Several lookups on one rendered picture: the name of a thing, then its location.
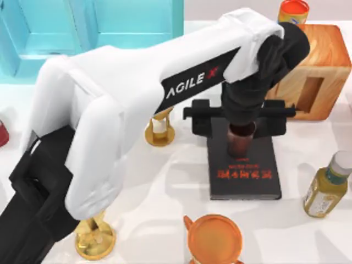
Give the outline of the brown cup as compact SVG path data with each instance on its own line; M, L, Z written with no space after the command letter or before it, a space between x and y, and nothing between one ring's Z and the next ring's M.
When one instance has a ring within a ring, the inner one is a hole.
M255 122L244 126L229 124L227 130L228 154L233 158L245 158L255 132Z

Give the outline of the small gold hourglass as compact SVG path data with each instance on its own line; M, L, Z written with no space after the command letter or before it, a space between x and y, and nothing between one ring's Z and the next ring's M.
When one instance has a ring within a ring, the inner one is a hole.
M149 125L145 130L146 141L156 147L169 145L175 137L175 130L170 123L170 113L173 107L159 112L150 119Z

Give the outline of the black book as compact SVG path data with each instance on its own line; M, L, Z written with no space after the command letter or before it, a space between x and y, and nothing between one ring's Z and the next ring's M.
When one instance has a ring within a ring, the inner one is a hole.
M279 200L280 178L272 138L253 139L246 157L235 159L227 151L228 122L212 119L207 139L211 200Z

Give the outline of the wooden box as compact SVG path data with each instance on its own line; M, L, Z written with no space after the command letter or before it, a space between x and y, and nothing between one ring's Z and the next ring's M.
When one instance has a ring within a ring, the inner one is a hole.
M352 64L336 25L299 25L310 43L309 55L268 94L267 99L294 105L295 119L325 120L349 77Z

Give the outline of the yellow-green bottle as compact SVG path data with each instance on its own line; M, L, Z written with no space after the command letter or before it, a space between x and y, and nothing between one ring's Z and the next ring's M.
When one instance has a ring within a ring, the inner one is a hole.
M352 174L352 151L337 151L328 166L320 168L304 196L303 208L307 215L324 218L340 202L348 190Z

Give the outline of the yellow can with orange lid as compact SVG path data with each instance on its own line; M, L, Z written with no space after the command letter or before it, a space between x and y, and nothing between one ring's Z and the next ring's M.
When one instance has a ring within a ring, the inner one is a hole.
M278 22L305 24L310 11L304 0L284 0L279 7Z

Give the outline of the orange mug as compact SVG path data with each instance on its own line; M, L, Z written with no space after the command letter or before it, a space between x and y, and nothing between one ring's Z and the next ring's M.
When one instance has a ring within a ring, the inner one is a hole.
M245 264L240 260L243 236L231 219L207 214L192 221L185 215L183 222L191 254L188 264Z

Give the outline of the red object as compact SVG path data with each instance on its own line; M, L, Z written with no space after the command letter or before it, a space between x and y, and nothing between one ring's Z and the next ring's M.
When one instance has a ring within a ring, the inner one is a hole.
M5 124L0 120L0 147L6 145L9 141L9 133Z

